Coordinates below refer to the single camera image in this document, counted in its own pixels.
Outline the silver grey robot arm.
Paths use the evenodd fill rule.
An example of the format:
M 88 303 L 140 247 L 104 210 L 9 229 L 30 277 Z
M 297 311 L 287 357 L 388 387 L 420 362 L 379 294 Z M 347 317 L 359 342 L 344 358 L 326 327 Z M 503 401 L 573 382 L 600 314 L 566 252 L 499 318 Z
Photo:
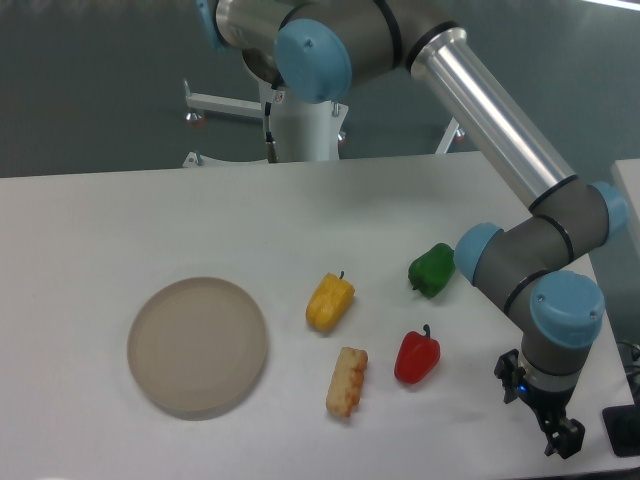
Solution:
M 405 68 L 427 84 L 530 212 L 502 230 L 484 223 L 454 249 L 459 271 L 522 331 L 494 373 L 506 402 L 535 414 L 546 454 L 569 458 L 584 426 L 566 415 L 598 336 L 605 299 L 570 265 L 629 218 L 614 187 L 587 184 L 532 124 L 431 1 L 199 1 L 216 51 L 238 49 L 261 84 L 271 163 L 334 160 L 337 110 L 355 86 Z

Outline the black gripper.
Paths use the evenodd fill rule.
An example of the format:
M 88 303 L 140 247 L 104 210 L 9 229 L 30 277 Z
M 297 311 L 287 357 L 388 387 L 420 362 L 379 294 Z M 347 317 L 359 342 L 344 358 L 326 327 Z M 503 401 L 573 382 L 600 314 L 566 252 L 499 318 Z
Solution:
M 557 454 L 568 459 L 582 449 L 585 427 L 566 416 L 573 394 L 572 375 L 523 372 L 519 351 L 512 349 L 498 357 L 494 376 L 501 381 L 504 403 L 519 397 L 534 412 L 547 439 L 546 456 Z

